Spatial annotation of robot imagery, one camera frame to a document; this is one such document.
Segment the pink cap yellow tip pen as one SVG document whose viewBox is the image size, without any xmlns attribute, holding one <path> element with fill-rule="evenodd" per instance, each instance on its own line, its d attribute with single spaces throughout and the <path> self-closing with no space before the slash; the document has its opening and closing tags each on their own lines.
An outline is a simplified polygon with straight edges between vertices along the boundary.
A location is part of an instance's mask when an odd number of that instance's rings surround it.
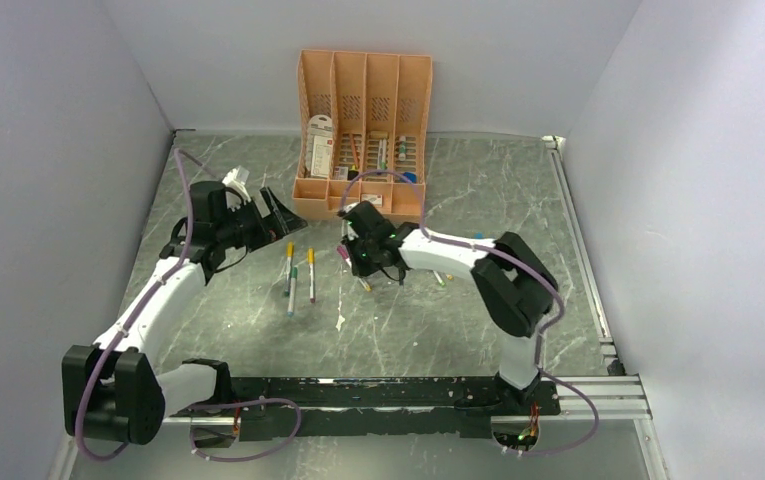
<svg viewBox="0 0 765 480">
<path fill-rule="evenodd" d="M 342 257 L 342 259 L 343 259 L 343 261 L 346 263 L 346 265 L 347 265 L 348 269 L 349 269 L 349 270 L 352 270 L 352 268 L 353 268 L 353 263 L 352 263 L 352 260 L 351 260 L 351 258 L 350 258 L 350 256 L 349 256 L 349 253 L 348 253 L 348 251 L 347 251 L 346 247 L 345 247 L 343 244 L 339 244 L 339 245 L 336 247 L 336 251 L 337 251 L 337 252 L 338 252 L 338 254 L 339 254 L 341 257 Z M 372 287 L 371 287 L 371 285 L 370 285 L 370 284 L 369 284 L 369 283 L 368 283 L 368 282 L 367 282 L 367 281 L 366 281 L 364 278 L 362 278 L 362 277 L 360 277 L 360 276 L 356 276 L 356 280 L 359 282 L 359 284 L 362 286 L 362 288 L 363 288 L 363 289 L 364 289 L 366 292 L 371 292 L 371 291 L 372 291 Z"/>
</svg>

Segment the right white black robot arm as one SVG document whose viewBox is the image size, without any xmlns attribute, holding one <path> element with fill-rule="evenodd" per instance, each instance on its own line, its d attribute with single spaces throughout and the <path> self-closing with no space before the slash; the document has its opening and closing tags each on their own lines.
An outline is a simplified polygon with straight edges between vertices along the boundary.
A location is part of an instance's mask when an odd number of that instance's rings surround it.
<svg viewBox="0 0 765 480">
<path fill-rule="evenodd" d="M 471 281 L 504 333 L 496 374 L 500 406 L 520 414 L 534 403 L 541 377 L 540 327 L 563 302 L 555 278 L 519 235 L 466 239 L 414 222 L 396 226 L 368 201 L 347 205 L 338 216 L 346 224 L 341 244 L 356 277 L 379 273 L 403 283 L 410 271 L 426 270 Z"/>
</svg>

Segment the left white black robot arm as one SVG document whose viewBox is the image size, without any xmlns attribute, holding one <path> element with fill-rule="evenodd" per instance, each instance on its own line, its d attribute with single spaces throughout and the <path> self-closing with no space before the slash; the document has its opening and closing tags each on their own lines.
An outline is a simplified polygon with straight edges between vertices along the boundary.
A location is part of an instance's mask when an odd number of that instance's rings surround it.
<svg viewBox="0 0 765 480">
<path fill-rule="evenodd" d="M 189 302 L 222 272 L 230 250 L 251 253 L 306 227 L 268 187 L 269 212 L 220 181 L 187 188 L 187 214 L 173 227 L 150 281 L 114 324 L 62 359 L 65 430 L 74 438 L 145 445 L 163 420 L 191 406 L 219 416 L 235 396 L 226 363 L 186 360 L 158 374 L 151 359 Z"/>
</svg>

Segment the yellow cap purple tip pen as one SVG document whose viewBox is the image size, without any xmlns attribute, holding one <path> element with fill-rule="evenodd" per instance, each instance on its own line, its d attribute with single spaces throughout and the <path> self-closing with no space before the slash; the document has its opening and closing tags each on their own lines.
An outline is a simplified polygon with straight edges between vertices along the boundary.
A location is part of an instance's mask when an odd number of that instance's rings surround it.
<svg viewBox="0 0 765 480">
<path fill-rule="evenodd" d="M 316 303 L 316 270 L 315 270 L 315 251 L 309 248 L 307 251 L 307 263 L 309 269 L 309 301 Z"/>
</svg>

